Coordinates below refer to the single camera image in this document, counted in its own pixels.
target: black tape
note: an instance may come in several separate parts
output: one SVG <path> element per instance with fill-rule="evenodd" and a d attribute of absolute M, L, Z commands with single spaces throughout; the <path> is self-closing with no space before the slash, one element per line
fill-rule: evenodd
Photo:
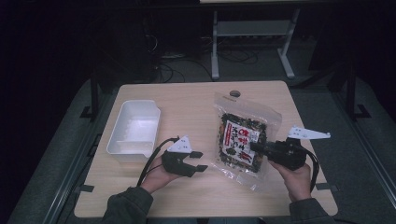
<path fill-rule="evenodd" d="M 318 183 L 316 184 L 317 190 L 329 189 L 332 192 L 336 192 L 339 189 L 335 185 L 330 185 L 328 183 Z"/>
<path fill-rule="evenodd" d="M 90 186 L 90 185 L 81 185 L 79 187 L 79 191 L 85 191 L 85 192 L 91 193 L 91 192 L 93 192 L 94 188 L 95 188 L 94 186 Z"/>

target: transparent packaging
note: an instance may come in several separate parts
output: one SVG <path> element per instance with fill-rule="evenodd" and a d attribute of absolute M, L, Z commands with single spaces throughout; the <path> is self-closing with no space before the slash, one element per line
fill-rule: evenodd
<path fill-rule="evenodd" d="M 218 153 L 212 165 L 238 183 L 264 191 L 268 160 L 249 144 L 274 142 L 282 116 L 267 105 L 221 93 L 215 93 L 215 108 L 219 115 Z"/>

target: sleeve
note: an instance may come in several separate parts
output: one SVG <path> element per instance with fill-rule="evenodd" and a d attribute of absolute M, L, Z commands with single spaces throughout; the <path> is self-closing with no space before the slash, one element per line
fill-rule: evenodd
<path fill-rule="evenodd" d="M 334 219 L 323 210 L 320 203 L 314 198 L 291 203 L 290 218 L 293 224 L 335 223 Z"/>
<path fill-rule="evenodd" d="M 102 223 L 146 223 L 152 202 L 152 196 L 144 189 L 128 188 L 108 199 Z"/>

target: white tag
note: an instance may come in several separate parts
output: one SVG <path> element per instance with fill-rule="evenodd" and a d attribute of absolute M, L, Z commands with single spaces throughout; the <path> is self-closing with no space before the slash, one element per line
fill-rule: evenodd
<path fill-rule="evenodd" d="M 168 149 L 170 152 L 182 152 L 182 153 L 191 153 L 191 145 L 190 145 L 190 140 L 187 135 L 183 136 L 182 138 L 178 139 L 177 142 L 175 142 L 172 146 L 170 146 Z"/>
<path fill-rule="evenodd" d="M 304 128 L 299 128 L 297 126 L 293 126 L 289 131 L 288 137 L 297 138 L 297 139 L 320 139 L 320 138 L 330 138 L 331 135 L 330 133 L 319 133 Z"/>

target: wooden table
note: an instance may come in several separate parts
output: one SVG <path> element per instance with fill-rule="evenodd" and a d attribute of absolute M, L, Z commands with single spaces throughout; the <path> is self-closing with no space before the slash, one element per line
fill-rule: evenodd
<path fill-rule="evenodd" d="M 236 183 L 211 166 L 217 152 L 218 114 L 214 93 L 241 92 L 241 98 L 271 106 L 282 114 L 278 140 L 285 140 L 292 125 L 304 127 L 287 85 L 282 81 L 211 82 L 183 84 L 125 85 L 108 118 L 102 139 L 93 158 L 85 185 L 92 192 L 82 191 L 75 208 L 77 217 L 101 217 L 107 199 L 130 186 L 135 186 L 144 163 L 119 163 L 106 152 L 120 107 L 127 100 L 154 100 L 161 109 L 157 145 L 165 139 L 187 134 L 192 149 L 204 152 L 200 160 L 186 159 L 196 165 L 207 164 L 203 173 L 182 177 L 153 194 L 149 217 L 270 217 L 289 215 L 290 199 L 280 174 L 269 166 L 268 192 L 259 194 Z M 313 151 L 309 141 L 302 145 Z M 317 183 L 326 183 L 323 173 Z M 329 189 L 312 193 L 330 214 L 337 206 Z"/>

